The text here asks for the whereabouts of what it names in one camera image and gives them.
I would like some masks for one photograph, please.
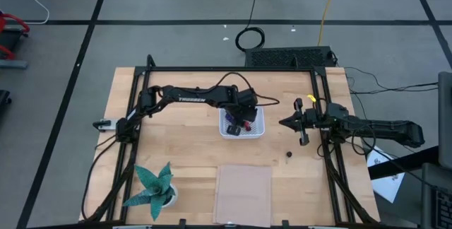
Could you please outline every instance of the potted plant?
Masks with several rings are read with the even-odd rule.
[[[177,200],[177,189],[171,184],[170,162],[155,176],[151,171],[135,165],[135,171],[145,189],[125,201],[123,206],[150,204],[150,214],[155,221],[162,208],[172,206]]]

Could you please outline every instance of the floor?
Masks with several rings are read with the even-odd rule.
[[[98,135],[91,123],[103,116],[114,69],[144,65],[147,54],[158,66],[243,66],[244,54],[234,38],[246,25],[252,4],[252,0],[40,1],[51,11],[51,21],[32,26],[23,41],[17,57],[29,62],[28,69],[0,70],[0,89],[11,91],[13,98],[0,122],[3,228],[17,226],[44,149],[53,144],[28,227],[76,222]],[[326,1],[256,0],[253,18],[262,20],[258,26],[266,33],[265,47],[315,45]],[[447,41],[452,42],[452,8],[450,0],[421,2],[332,0],[322,43],[331,46],[341,66],[370,71],[384,86],[433,82],[440,71],[451,70]],[[33,0],[0,0],[0,8],[26,20],[45,16]],[[257,38],[245,35],[243,40],[243,46],[251,47]],[[356,91],[378,88],[371,76],[353,69],[347,73],[355,78],[350,85]],[[421,124],[427,141],[421,148],[428,148],[437,145],[436,96],[430,91],[360,98],[368,118]],[[353,102],[362,117],[355,97]],[[411,152],[389,141],[379,141],[378,146],[397,156]],[[407,225],[397,218],[402,216],[416,223],[419,188],[420,183],[407,176],[394,204],[377,198],[383,221]]]

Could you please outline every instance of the wooden table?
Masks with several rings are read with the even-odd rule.
[[[217,83],[224,72],[168,72],[154,71],[149,85],[207,88]],[[299,133],[278,124],[294,112],[295,98],[302,98],[304,108],[311,107],[307,95],[312,94],[309,73],[302,72],[243,72],[261,95],[281,101],[279,105],[264,108],[266,132],[259,139],[225,140],[218,131],[218,109],[204,104],[173,103],[152,119],[142,123],[136,164],[158,173],[170,161],[174,174],[173,184],[179,190],[177,203],[164,209],[157,221],[150,217],[149,205],[129,209],[127,224],[178,224],[185,218],[187,224],[212,224],[217,166],[224,164],[269,165],[272,175],[273,224],[289,220],[290,225],[334,225],[325,164],[316,154],[320,144],[318,130],[308,130],[310,144],[299,145]],[[342,68],[327,69],[332,101],[346,106],[354,114]],[[120,118],[126,114],[133,68],[117,68],[105,111],[105,118]],[[238,76],[228,76],[224,85],[235,84],[245,89]],[[99,142],[112,132],[101,133]],[[105,146],[101,146],[96,155]],[[90,181],[85,203],[91,214],[102,202],[112,186],[119,144],[113,146],[97,162]],[[293,156],[286,164],[285,154]],[[361,205],[379,220],[374,193],[363,156],[355,154],[350,144],[343,144],[343,157],[351,191]],[[131,194],[143,189],[136,173]],[[114,218],[119,217],[122,203],[121,190]],[[342,220],[346,221],[343,196],[338,189]]]

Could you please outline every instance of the white basket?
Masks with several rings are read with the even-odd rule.
[[[263,120],[263,108],[257,107],[256,120],[254,122],[249,122],[251,131],[246,131],[244,127],[240,131],[239,136],[228,134],[227,127],[231,125],[226,119],[226,111],[224,109],[219,109],[220,111],[220,134],[224,139],[257,139],[263,135],[266,131],[266,125]]]

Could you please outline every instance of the yellow cable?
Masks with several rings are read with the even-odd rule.
[[[331,0],[326,2],[325,10],[323,10],[322,21],[320,22],[320,33],[319,33],[319,41],[317,42],[317,46],[320,46],[323,36],[323,23],[325,22],[326,12],[328,11],[328,7],[330,6]]]

